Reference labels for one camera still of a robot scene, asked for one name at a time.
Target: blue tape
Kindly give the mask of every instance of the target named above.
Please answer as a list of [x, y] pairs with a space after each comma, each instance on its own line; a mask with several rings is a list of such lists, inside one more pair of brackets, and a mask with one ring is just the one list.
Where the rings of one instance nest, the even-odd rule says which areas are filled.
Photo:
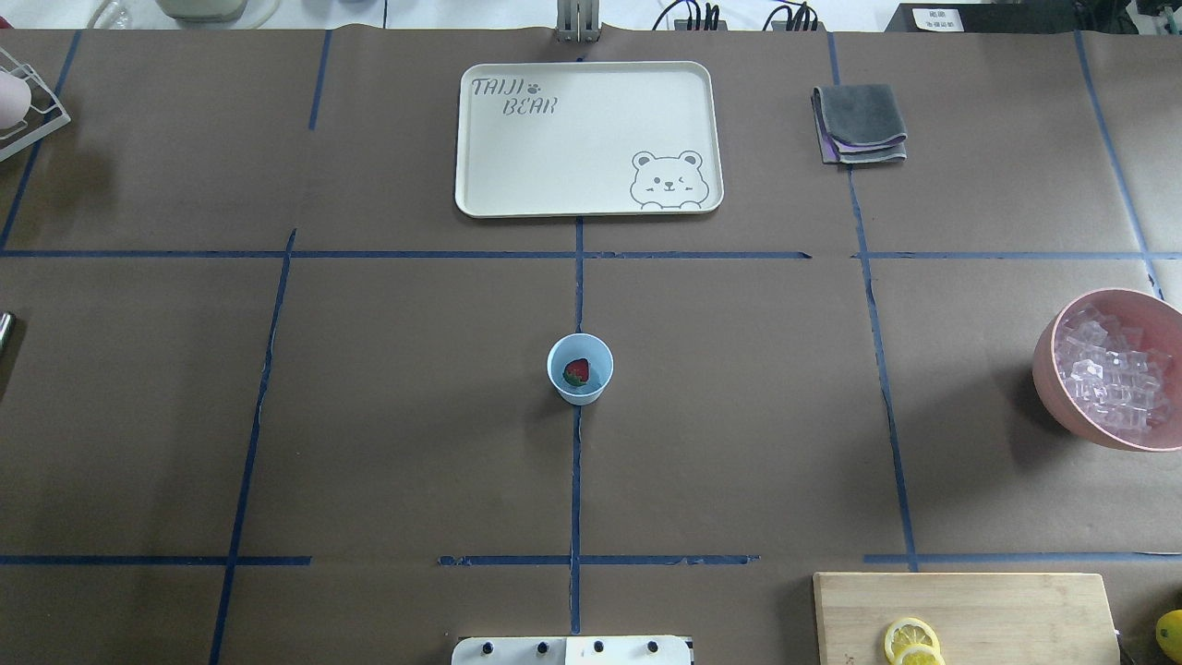
[[254, 459], [259, 450], [259, 432], [262, 429], [262, 404], [267, 397], [271, 383], [271, 366], [274, 360], [275, 330], [279, 327], [279, 313], [284, 306], [284, 294], [287, 291], [287, 275], [292, 265], [292, 247], [296, 245], [296, 229], [287, 236], [287, 248], [284, 252], [284, 266], [279, 272], [279, 286], [275, 289], [275, 306], [271, 312], [271, 328], [267, 334], [267, 352], [262, 361], [262, 374], [259, 379], [259, 397], [254, 403], [254, 422], [251, 425], [251, 443], [246, 450], [246, 463], [242, 469], [242, 484], [238, 494], [238, 511], [234, 515], [234, 530], [229, 541], [229, 555], [226, 558], [226, 575], [222, 579], [221, 600], [217, 602], [217, 619], [214, 624], [214, 640], [209, 648], [209, 665], [216, 665], [221, 658], [221, 643], [226, 633], [226, 615], [229, 612], [229, 596], [234, 588], [234, 568], [238, 566], [238, 550], [242, 542], [242, 524], [246, 521], [246, 504], [251, 495], [251, 477], [254, 474]]
[[13, 555], [0, 566], [225, 566], [225, 556]]
[[878, 302], [875, 300], [873, 275], [870, 272], [870, 253], [866, 243], [866, 229], [862, 220], [862, 203], [853, 185], [853, 167], [846, 167], [850, 181], [850, 204], [857, 221], [859, 261], [862, 262], [862, 280], [866, 292], [866, 306], [870, 309], [870, 331], [875, 340], [875, 360], [878, 364], [878, 384], [886, 405], [886, 428], [890, 432], [891, 459], [895, 464], [895, 490], [898, 494], [898, 511], [903, 521], [903, 542], [907, 547], [908, 569], [918, 572], [920, 563], [915, 558], [915, 534], [911, 528], [911, 509], [907, 498], [907, 478], [903, 475], [903, 455], [898, 446], [898, 426], [895, 423], [895, 403], [890, 395], [890, 377], [886, 373], [886, 353], [883, 350], [882, 325], [878, 320]]
[[755, 554], [691, 554], [583, 558], [587, 566], [747, 566], [759, 561]]
[[586, 252], [589, 259], [811, 259], [804, 252]]
[[324, 74], [329, 69], [329, 46], [332, 44], [332, 31], [324, 31], [324, 46], [320, 47], [320, 71], [316, 74], [316, 92], [312, 93], [312, 115], [307, 118], [309, 131], [316, 130], [316, 120], [320, 116], [320, 94], [324, 92]]
[[311, 556], [240, 556], [235, 566], [272, 566], [306, 567], [312, 565]]
[[1121, 159], [1117, 158], [1116, 148], [1112, 146], [1112, 136], [1109, 133], [1108, 122], [1104, 120], [1104, 111], [1100, 109], [1100, 99], [1096, 94], [1096, 85], [1092, 83], [1092, 70], [1087, 65], [1084, 33], [1079, 30], [1076, 30], [1076, 53], [1079, 54], [1079, 69], [1083, 71], [1084, 84], [1087, 86], [1087, 97], [1092, 102], [1092, 111], [1096, 113], [1096, 123], [1099, 125], [1100, 136], [1104, 138], [1104, 149], [1108, 150], [1109, 163], [1112, 164], [1112, 172], [1116, 175], [1116, 183], [1121, 189], [1121, 198], [1124, 201], [1124, 208], [1129, 211], [1129, 219], [1132, 221], [1132, 234], [1137, 237], [1137, 246], [1141, 247], [1141, 255], [1145, 261], [1149, 281], [1152, 283], [1157, 296], [1165, 299], [1165, 295], [1162, 293], [1161, 281], [1157, 279], [1157, 269], [1154, 267], [1152, 259], [1149, 257], [1149, 245], [1145, 242], [1145, 233], [1141, 227], [1141, 217], [1137, 216], [1137, 209], [1132, 206], [1132, 196], [1129, 195], [1129, 185], [1124, 180], [1124, 169], [1121, 168]]
[[842, 85], [842, 70], [837, 65], [837, 39], [829, 31], [825, 31], [825, 35], [829, 37], [829, 66], [833, 72], [833, 85]]
[[1139, 260], [1139, 252], [866, 252], [869, 259]]
[[[444, 567], [470, 566], [570, 566], [569, 555], [441, 556]], [[758, 554], [592, 554], [579, 555], [579, 566], [746, 566], [759, 561]]]
[[574, 412], [574, 433], [571, 463], [571, 634], [582, 630], [580, 587], [583, 559], [582, 510], [583, 510], [583, 408], [571, 408]]
[[297, 259], [573, 259], [576, 255], [576, 252], [450, 252], [430, 249], [304, 249], [292, 252], [292, 256]]
[[284, 252], [171, 249], [5, 249], [0, 256], [37, 259], [281, 259]]
[[[70, 40], [70, 50], [66, 51], [66, 59], [61, 63], [61, 71], [58, 73], [58, 82], [53, 85], [53, 93], [59, 98], [65, 86], [66, 77], [70, 76], [70, 67], [73, 65], [74, 54], [78, 52], [78, 43], [82, 40], [82, 31], [76, 30], [73, 39]], [[8, 235], [17, 223], [17, 214], [20, 211], [20, 203], [25, 200], [25, 190], [28, 188], [28, 178], [33, 174], [33, 165], [37, 164], [37, 156], [41, 154], [41, 141], [33, 143], [30, 149], [28, 161], [25, 162], [25, 170], [20, 174], [20, 182], [17, 184], [17, 194], [13, 196], [12, 207], [8, 208], [8, 217], [5, 220], [4, 230], [0, 230], [0, 250], [8, 245]]]
[[583, 217], [574, 217], [574, 331], [583, 331]]
[[441, 556], [439, 565], [446, 567], [469, 567], [469, 566], [567, 566], [571, 558], [563, 554], [538, 555], [538, 556]]
[[[1024, 563], [1046, 561], [1098, 561], [1143, 562], [1175, 560], [1182, 563], [1182, 554], [1151, 554], [1144, 552], [1026, 552], [1026, 553], [979, 553], [979, 554], [921, 554], [920, 563]], [[862, 561], [868, 565], [907, 563], [901, 554], [868, 554]]]
[[[225, 556], [0, 555], [0, 566], [226, 566]], [[243, 556], [239, 566], [311, 566], [311, 556]]]

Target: strawberry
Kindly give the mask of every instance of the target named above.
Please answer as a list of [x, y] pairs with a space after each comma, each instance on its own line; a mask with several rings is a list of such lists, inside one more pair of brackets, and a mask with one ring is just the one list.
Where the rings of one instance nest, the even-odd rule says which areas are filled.
[[566, 364], [566, 370], [563, 371], [563, 379], [578, 389], [579, 386], [586, 386], [587, 379], [591, 378], [591, 364], [587, 359], [580, 358], [578, 360], [572, 360]]

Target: pink object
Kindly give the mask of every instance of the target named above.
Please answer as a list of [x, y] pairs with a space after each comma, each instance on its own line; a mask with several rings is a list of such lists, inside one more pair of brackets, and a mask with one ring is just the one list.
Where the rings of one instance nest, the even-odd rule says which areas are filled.
[[1034, 348], [1034, 389], [1043, 404], [1060, 425], [1093, 444], [1122, 451], [1182, 450], [1182, 412], [1150, 430], [1142, 443], [1134, 444], [1105, 432], [1071, 402], [1054, 367], [1054, 347], [1059, 321], [1065, 314], [1076, 312], [1086, 304], [1116, 315], [1122, 325], [1144, 328], [1142, 350], [1157, 350], [1174, 359], [1165, 372], [1163, 390], [1171, 404], [1182, 405], [1182, 311], [1148, 293], [1129, 288], [1102, 288], [1084, 293], [1063, 307], [1043, 330], [1043, 337]]

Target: folded towel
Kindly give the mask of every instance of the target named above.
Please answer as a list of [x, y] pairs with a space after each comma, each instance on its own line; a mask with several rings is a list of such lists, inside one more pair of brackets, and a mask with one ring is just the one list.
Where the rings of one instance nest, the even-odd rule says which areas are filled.
[[907, 158], [907, 126], [890, 85], [814, 87], [812, 105], [825, 163]]

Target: bowl of ice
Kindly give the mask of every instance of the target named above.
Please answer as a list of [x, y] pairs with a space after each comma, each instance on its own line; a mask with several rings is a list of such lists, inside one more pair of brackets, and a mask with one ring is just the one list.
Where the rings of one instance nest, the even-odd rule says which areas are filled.
[[1034, 387], [1051, 416], [1089, 442], [1182, 449], [1182, 311], [1128, 288], [1079, 295], [1039, 338]]

